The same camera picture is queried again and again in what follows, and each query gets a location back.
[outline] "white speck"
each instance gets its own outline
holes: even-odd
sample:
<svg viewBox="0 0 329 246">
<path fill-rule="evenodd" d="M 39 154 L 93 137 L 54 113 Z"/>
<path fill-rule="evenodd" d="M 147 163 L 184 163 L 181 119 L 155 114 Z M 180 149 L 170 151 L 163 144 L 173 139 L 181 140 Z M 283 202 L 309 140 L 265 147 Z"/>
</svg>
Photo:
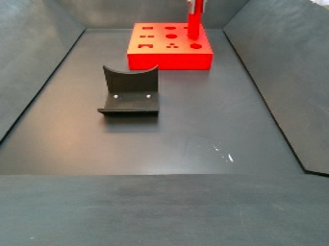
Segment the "white speck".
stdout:
<svg viewBox="0 0 329 246">
<path fill-rule="evenodd" d="M 229 159 L 232 160 L 232 162 L 234 162 L 230 154 L 229 154 Z"/>
</svg>

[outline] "hole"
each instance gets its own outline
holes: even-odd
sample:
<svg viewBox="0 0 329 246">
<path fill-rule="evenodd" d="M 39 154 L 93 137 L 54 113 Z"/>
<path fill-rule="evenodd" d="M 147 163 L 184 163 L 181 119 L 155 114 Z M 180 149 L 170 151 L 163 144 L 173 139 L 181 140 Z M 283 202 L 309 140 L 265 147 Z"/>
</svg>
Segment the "hole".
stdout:
<svg viewBox="0 0 329 246">
<path fill-rule="evenodd" d="M 145 48 L 145 47 L 153 48 L 153 44 L 139 44 L 139 48 Z"/>
<path fill-rule="evenodd" d="M 166 38 L 177 38 L 177 35 L 166 35 Z"/>
<path fill-rule="evenodd" d="M 192 47 L 193 49 L 198 50 L 198 49 L 202 48 L 202 45 L 198 44 L 198 43 L 193 43 L 193 44 L 190 45 L 190 47 Z"/>
</svg>

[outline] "red block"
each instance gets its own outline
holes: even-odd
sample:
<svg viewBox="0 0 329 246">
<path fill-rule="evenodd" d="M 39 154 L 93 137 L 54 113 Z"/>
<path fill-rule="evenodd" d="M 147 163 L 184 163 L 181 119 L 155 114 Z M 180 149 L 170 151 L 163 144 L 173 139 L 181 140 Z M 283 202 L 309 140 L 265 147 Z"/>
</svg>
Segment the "red block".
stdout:
<svg viewBox="0 0 329 246">
<path fill-rule="evenodd" d="M 137 23 L 127 50 L 131 70 L 209 70 L 214 52 L 201 25 L 198 39 L 188 37 L 186 23 Z"/>
</svg>

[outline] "red base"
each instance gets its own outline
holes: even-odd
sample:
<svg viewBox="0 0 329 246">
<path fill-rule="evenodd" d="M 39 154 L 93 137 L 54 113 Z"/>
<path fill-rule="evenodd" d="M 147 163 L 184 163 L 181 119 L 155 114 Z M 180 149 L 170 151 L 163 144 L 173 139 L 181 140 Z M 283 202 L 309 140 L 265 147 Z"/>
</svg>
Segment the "red base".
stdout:
<svg viewBox="0 0 329 246">
<path fill-rule="evenodd" d="M 186 23 L 137 23 L 127 50 L 131 70 L 209 70 L 214 52 L 201 26 L 197 40 L 188 37 Z"/>
</svg>

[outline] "black plastic part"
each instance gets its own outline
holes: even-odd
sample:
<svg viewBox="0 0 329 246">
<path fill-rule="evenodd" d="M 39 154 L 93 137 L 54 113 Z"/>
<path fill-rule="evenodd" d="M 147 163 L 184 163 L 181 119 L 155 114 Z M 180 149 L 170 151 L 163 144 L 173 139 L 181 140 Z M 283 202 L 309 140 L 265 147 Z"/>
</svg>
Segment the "black plastic part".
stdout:
<svg viewBox="0 0 329 246">
<path fill-rule="evenodd" d="M 109 98 L 103 114 L 158 113 L 158 67 L 139 73 L 123 73 L 103 66 Z"/>
</svg>

